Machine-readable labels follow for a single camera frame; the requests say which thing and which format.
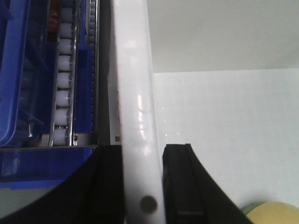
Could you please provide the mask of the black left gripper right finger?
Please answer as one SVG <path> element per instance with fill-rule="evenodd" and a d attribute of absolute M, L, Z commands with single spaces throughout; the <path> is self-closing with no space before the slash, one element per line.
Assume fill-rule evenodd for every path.
<path fill-rule="evenodd" d="M 249 224 L 198 160 L 190 144 L 168 144 L 163 153 L 168 224 Z"/>

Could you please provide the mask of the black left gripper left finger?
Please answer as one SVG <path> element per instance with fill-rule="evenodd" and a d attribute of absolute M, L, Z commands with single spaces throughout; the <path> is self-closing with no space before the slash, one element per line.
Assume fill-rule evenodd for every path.
<path fill-rule="evenodd" d="M 2 224 L 122 224 L 125 219 L 121 146 L 95 149 L 63 183 Z"/>

